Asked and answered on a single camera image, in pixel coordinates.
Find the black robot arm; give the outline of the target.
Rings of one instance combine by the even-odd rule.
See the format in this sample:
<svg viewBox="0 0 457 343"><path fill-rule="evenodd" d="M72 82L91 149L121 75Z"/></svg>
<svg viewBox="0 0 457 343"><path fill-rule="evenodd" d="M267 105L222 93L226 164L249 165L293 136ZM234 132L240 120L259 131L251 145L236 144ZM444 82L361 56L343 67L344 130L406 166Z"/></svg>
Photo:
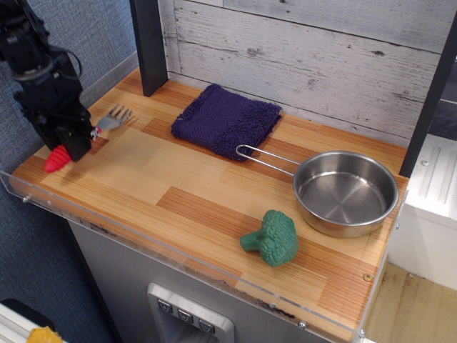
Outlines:
<svg viewBox="0 0 457 343"><path fill-rule="evenodd" d="M1 60L21 90L14 99L50 150L62 146L72 161L91 149L91 115L80 102L80 70L69 51L52 46L44 21L27 1L1 2Z"/></svg>

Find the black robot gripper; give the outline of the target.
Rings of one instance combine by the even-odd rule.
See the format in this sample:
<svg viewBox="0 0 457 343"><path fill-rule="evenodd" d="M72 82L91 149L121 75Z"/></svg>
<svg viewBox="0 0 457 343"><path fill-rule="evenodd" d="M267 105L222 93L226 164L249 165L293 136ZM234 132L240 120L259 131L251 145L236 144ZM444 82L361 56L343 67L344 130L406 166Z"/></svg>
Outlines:
<svg viewBox="0 0 457 343"><path fill-rule="evenodd" d="M79 161L91 149L92 126L69 55L46 54L43 66L14 72L13 78L22 87L14 98L42 142L50 149L62 144L71 160Z"/></svg>

